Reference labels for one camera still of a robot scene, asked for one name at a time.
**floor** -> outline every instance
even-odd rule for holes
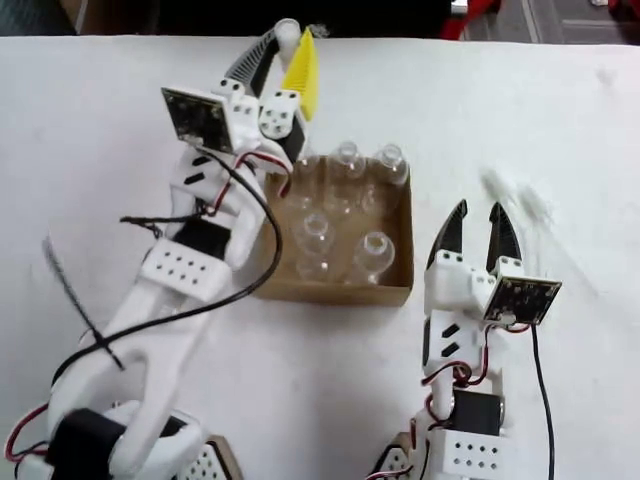
[[[640,23],[622,12],[614,20],[589,0],[503,0],[497,15],[472,22],[466,40],[524,43],[640,45]]]

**red wire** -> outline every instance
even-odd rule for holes
[[[480,372],[480,376],[478,376],[478,378],[476,378],[475,380],[469,380],[467,382],[467,385],[463,388],[466,388],[468,386],[480,385],[482,381],[487,378],[487,373],[489,373],[489,332],[493,328],[494,325],[489,325],[484,330],[484,348],[482,349],[482,371]]]
[[[411,471],[413,465],[408,466],[407,468],[403,468],[402,470],[396,470],[393,472],[377,472],[369,475],[365,480],[378,480],[380,478],[390,478],[390,477],[401,477],[402,475],[406,475]]]
[[[248,156],[256,157],[256,158],[259,158],[260,160],[263,160],[265,162],[272,163],[274,165],[278,165],[285,172],[287,172],[287,178],[285,179],[284,183],[282,184],[282,186],[278,190],[278,196],[280,198],[286,197],[287,194],[289,193],[289,189],[291,188],[291,174],[287,170],[286,165],[278,157],[274,157],[272,155],[267,155],[267,154],[261,153],[261,152],[250,151],[250,152],[245,152],[242,155],[240,155],[238,158],[236,158],[236,161],[235,161],[235,164],[234,164],[233,168],[236,169],[240,165],[242,165],[243,163],[246,163],[246,158]],[[227,194],[227,192],[229,191],[230,187],[231,187],[231,178],[229,178],[229,180],[227,180],[227,183],[225,184],[224,187],[222,187],[222,190],[220,191],[220,193],[218,194],[218,197],[215,200],[215,203],[213,205],[214,214],[220,209],[220,206],[222,205],[222,201],[224,200],[224,197]]]
[[[526,325],[526,326],[524,326],[522,328],[516,328],[516,329],[511,329],[509,327],[506,327],[505,330],[507,332],[509,332],[509,333],[523,333],[523,332],[528,331],[530,326],[531,325]]]
[[[468,377],[471,376],[471,367],[469,366],[468,363],[462,362],[460,360],[454,360],[453,362],[449,362],[449,363],[443,365],[438,370],[436,370],[431,375],[429,375],[427,378],[423,378],[422,381],[421,381],[422,386],[426,387],[427,385],[429,385],[431,382],[433,382],[435,380],[435,378],[443,370],[446,370],[447,368],[461,368],[462,370],[465,370],[466,372],[468,372]],[[460,377],[460,374],[456,374],[455,372],[456,372],[456,370],[454,370],[454,374],[453,375],[454,375],[454,377],[456,377],[456,380],[460,380],[461,378],[465,378],[465,377]]]
[[[18,455],[16,456],[13,453],[13,446],[16,443],[16,439],[18,438],[18,435],[20,435],[20,432],[22,431],[22,429],[27,426],[34,418],[38,417],[40,414],[42,414],[42,412],[45,412],[47,410],[47,408],[49,408],[49,404],[45,403],[44,405],[39,406],[38,408],[30,411],[29,413],[27,413],[24,417],[22,417],[18,423],[16,424],[15,427],[13,427],[13,429],[11,430],[11,433],[9,434],[9,437],[7,438],[7,442],[4,445],[4,458],[6,458],[8,461],[12,462],[12,463],[16,463],[19,462],[20,460],[22,460],[22,458],[25,457],[25,455]],[[34,450],[33,452],[30,453],[34,453],[37,455],[44,455],[47,453],[46,450]]]

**wire bundle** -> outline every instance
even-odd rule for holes
[[[208,154],[208,156],[216,160],[220,164],[220,166],[227,171],[227,173],[231,176],[231,178],[233,178],[233,180],[235,180],[240,185],[242,185],[242,187],[244,187],[249,192],[249,194],[251,194],[251,196],[255,199],[255,201],[258,202],[258,204],[264,210],[265,215],[267,216],[267,219],[273,228],[273,231],[275,234],[275,243],[276,243],[273,259],[269,267],[253,283],[246,286],[242,290],[239,290],[238,292],[235,292],[229,295],[228,297],[223,298],[222,300],[219,300],[209,305],[205,305],[203,307],[194,308],[186,312],[180,312],[175,315],[170,315],[168,317],[143,322],[138,325],[134,325],[132,327],[126,328],[120,332],[109,335],[107,337],[101,337],[100,343],[96,342],[93,345],[90,345],[89,347],[78,350],[77,352],[69,356],[64,362],[62,362],[62,364],[58,367],[58,369],[56,370],[53,376],[52,384],[54,384],[58,380],[58,378],[60,378],[60,376],[71,365],[73,365],[75,362],[80,360],[85,355],[95,352],[99,348],[105,348],[105,346],[108,346],[109,344],[115,342],[116,340],[119,340],[129,335],[133,335],[134,333],[146,330],[148,328],[165,325],[168,323],[176,322],[178,320],[183,320],[183,319],[192,317],[194,315],[200,315],[201,313],[210,312],[212,310],[237,302],[238,300],[241,300],[247,297],[248,295],[250,295],[251,293],[253,293],[257,288],[259,288],[262,284],[264,284],[271,277],[271,275],[273,275],[276,268],[278,267],[278,264],[280,263],[280,259],[282,258],[282,232],[275,218],[275,215],[273,214],[273,211],[271,210],[269,205],[266,203],[266,201],[262,198],[262,196],[258,192],[256,192],[254,188],[240,174],[238,174],[235,171],[234,168],[231,168],[230,166],[228,166],[223,160],[216,157],[215,155]],[[67,293],[67,296],[69,296],[69,298],[72,300],[72,303],[76,307],[76,310],[80,312],[81,306],[77,301],[77,299],[75,298],[75,295],[73,296],[71,295],[73,292],[67,289],[65,289],[65,292]],[[90,327],[93,326],[93,324],[88,320],[88,318],[86,318],[85,320],[88,321],[88,325]]]

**circuit board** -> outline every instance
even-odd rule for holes
[[[180,140],[191,139],[218,152],[233,151],[221,102],[168,88],[163,88],[162,94]]]
[[[499,322],[502,315],[513,315],[516,323],[538,325],[547,314],[562,282],[536,278],[501,277],[484,319]]]

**cable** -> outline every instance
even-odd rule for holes
[[[282,183],[282,185],[280,186],[280,188],[278,189],[278,196],[280,198],[286,197],[287,194],[289,193],[289,189],[291,188],[291,173],[287,169],[286,165],[282,162],[282,160],[280,160],[278,157],[274,157],[273,155],[268,155],[266,153],[250,151],[240,155],[234,162],[233,168],[234,169],[238,168],[243,163],[247,164],[247,166],[252,168],[252,164],[247,160],[247,157],[256,157],[264,162],[277,165],[284,170],[287,176],[284,182]],[[214,214],[220,209],[220,206],[222,205],[222,201],[224,200],[224,197],[230,188],[231,188],[231,179],[229,179],[229,181],[227,181],[224,187],[222,187],[220,192],[218,192],[218,195],[216,196],[215,200],[213,201]]]
[[[475,380],[467,380],[464,383],[464,386],[461,388],[467,388],[469,386],[480,385],[485,378],[487,378],[487,374],[489,373],[489,332],[494,328],[494,325],[488,325],[484,329],[484,347],[482,349],[482,371],[480,375]]]
[[[540,394],[542,395],[542,403],[544,403],[544,414],[547,417],[547,433],[549,435],[549,475],[548,480],[555,477],[556,464],[556,445],[553,433],[553,422],[551,420],[551,407],[549,406],[549,397],[547,389],[544,386],[544,378],[542,377],[542,366],[540,365],[540,351],[538,348],[538,331],[535,325],[531,325],[531,340],[533,342],[533,359],[536,363],[536,374],[538,375],[538,384],[540,385]]]
[[[58,257],[56,257],[56,252],[53,249],[53,243],[51,242],[51,237],[49,237],[48,235],[44,239],[44,242],[42,243],[42,248],[44,250],[44,256],[47,260],[47,263],[53,270],[53,273],[56,276],[56,279],[62,284],[62,288],[64,289],[64,292],[67,294],[67,298],[71,301],[71,304],[73,305],[73,307],[80,314],[80,316],[82,317],[82,320],[87,325],[87,327],[89,327],[89,330],[91,330],[91,333],[93,333],[93,338],[95,338],[96,340],[96,345],[98,345],[101,348],[104,348],[104,350],[111,356],[111,358],[113,358],[113,361],[116,363],[116,365],[118,365],[118,368],[121,371],[124,370],[124,365],[122,365],[122,362],[120,361],[120,359],[116,356],[115,353],[113,353],[113,350],[111,350],[111,348],[109,347],[109,344],[105,342],[102,334],[98,331],[96,326],[89,319],[89,315],[87,314],[86,310],[78,300],[78,296],[76,295],[76,292],[71,287],[71,284],[67,281],[67,277],[64,274],[62,265],[58,261]]]
[[[49,445],[49,443],[43,440],[34,445],[31,445],[29,448],[25,448],[24,450],[16,453],[16,455],[21,455],[21,458],[16,462],[15,466],[13,467],[13,478],[17,480],[18,470],[20,469],[20,465],[22,465],[22,462],[24,461],[25,458],[27,458],[28,455],[45,456],[47,454],[47,450],[40,450],[40,447],[43,447],[45,445]]]
[[[380,478],[400,477],[402,475],[406,475],[407,473],[409,473],[412,468],[413,468],[413,465],[409,465],[408,467],[403,468],[401,470],[390,470],[388,472],[376,472],[376,473],[372,473],[364,480],[378,480]]]
[[[420,383],[422,384],[423,387],[426,387],[431,382],[433,382],[436,379],[436,377],[438,375],[440,375],[440,373],[442,373],[447,368],[459,368],[459,369],[463,370],[464,377],[460,377],[460,378],[466,378],[467,376],[471,377],[471,367],[469,366],[469,364],[465,363],[465,362],[462,362],[460,360],[454,360],[453,362],[449,362],[449,363],[443,365],[442,367],[440,367],[438,370],[433,372],[428,377],[423,378]]]
[[[199,205],[195,213],[184,215],[181,217],[131,217],[126,216],[120,219],[120,223],[130,223],[138,227],[146,228],[153,233],[153,236],[157,240],[162,237],[162,230],[156,225],[156,223],[184,223],[189,220],[196,220],[205,214],[205,207]]]
[[[17,423],[9,432],[9,436],[7,437],[7,440],[4,444],[4,458],[6,458],[8,461],[12,463],[15,463],[24,457],[25,455],[24,451],[18,452],[18,453],[13,452],[13,447],[16,443],[18,435],[20,435],[20,432],[24,427],[26,427],[29,423],[31,423],[33,419],[37,418],[40,414],[45,412],[47,408],[49,408],[48,403],[45,403],[44,405],[40,405],[39,407],[34,408],[30,412],[28,412],[24,417],[22,417],[20,420],[17,421]]]
[[[221,308],[231,303],[237,302],[238,300],[241,300],[249,296],[257,288],[259,288],[262,284],[264,284],[273,275],[276,268],[278,267],[278,264],[280,263],[280,259],[282,258],[282,232],[280,230],[280,225],[278,225],[278,221],[276,220],[273,211],[271,210],[267,202],[260,196],[260,194],[256,192],[253,189],[253,187],[240,174],[238,174],[235,170],[233,170],[230,166],[228,166],[226,163],[224,163],[224,161],[220,160],[215,155],[211,155],[211,154],[209,155],[214,160],[216,160],[222,166],[222,168],[224,168],[229,173],[229,175],[233,177],[233,179],[236,182],[238,182],[240,185],[246,188],[247,191],[251,194],[251,196],[256,200],[256,202],[258,202],[258,204],[264,210],[265,215],[269,220],[269,223],[271,223],[271,226],[273,227],[273,232],[275,234],[275,241],[276,241],[276,247],[273,253],[273,260],[271,261],[271,264],[262,273],[262,275],[260,275],[253,283],[243,288],[242,290],[239,290],[236,293],[233,293],[228,297],[223,298],[222,300],[219,300],[209,305],[205,305],[203,307],[194,308],[193,310],[171,315],[169,317],[159,318],[157,320],[151,320],[148,322],[140,323],[138,325],[134,325],[133,327],[126,328],[120,332],[117,332],[117,333],[114,333],[113,335],[109,335],[108,337],[105,337],[104,341],[106,343],[114,342],[116,340],[119,340],[120,338],[126,337],[128,335],[132,335],[134,333],[140,332],[142,330],[146,330],[148,328],[156,327],[159,325],[165,325],[167,323],[182,320],[184,318],[188,318],[194,315],[200,315],[201,313],[210,312],[217,308]],[[69,358],[67,358],[64,362],[62,362],[62,364],[58,367],[55,374],[53,375],[52,384],[54,384],[56,380],[60,378],[60,375],[62,375],[67,370],[67,368],[69,368],[71,365],[73,365],[75,362],[77,362],[79,359],[81,359],[85,355],[95,352],[96,350],[98,350],[98,348],[100,348],[100,346],[97,344],[94,344],[87,348],[83,348],[82,350],[78,350],[77,352],[72,354]]]
[[[425,443],[426,453],[424,454],[424,463],[422,464],[422,471],[420,472],[418,480],[422,480],[422,478],[424,477],[424,474],[427,471],[427,462],[429,461],[429,440],[425,440]]]
[[[529,330],[530,325],[525,325],[522,328],[512,328],[512,327],[504,327],[504,329],[509,333],[524,333]]]

